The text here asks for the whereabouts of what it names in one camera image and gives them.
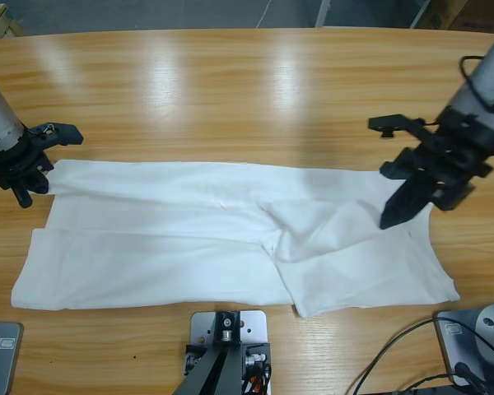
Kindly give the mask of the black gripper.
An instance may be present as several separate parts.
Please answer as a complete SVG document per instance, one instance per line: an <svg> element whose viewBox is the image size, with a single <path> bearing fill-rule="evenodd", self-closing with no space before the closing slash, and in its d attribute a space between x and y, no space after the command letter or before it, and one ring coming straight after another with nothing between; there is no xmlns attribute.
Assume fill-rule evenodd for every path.
<svg viewBox="0 0 494 395"><path fill-rule="evenodd" d="M10 188L22 208L33 204L28 189L37 194L49 191L44 172L53 165L44 151L53 146L53 135L23 135L12 148L0 150L0 187Z"/></svg>
<svg viewBox="0 0 494 395"><path fill-rule="evenodd" d="M441 210L455 209L474 190L471 179L492 172L487 160L494 156L494 124L447 107L432 125L436 130L422 118L402 114L380 119L382 138L407 132L419 141L380 168L386 178L404 181L384 205L382 230L410 221L429 202Z"/></svg>

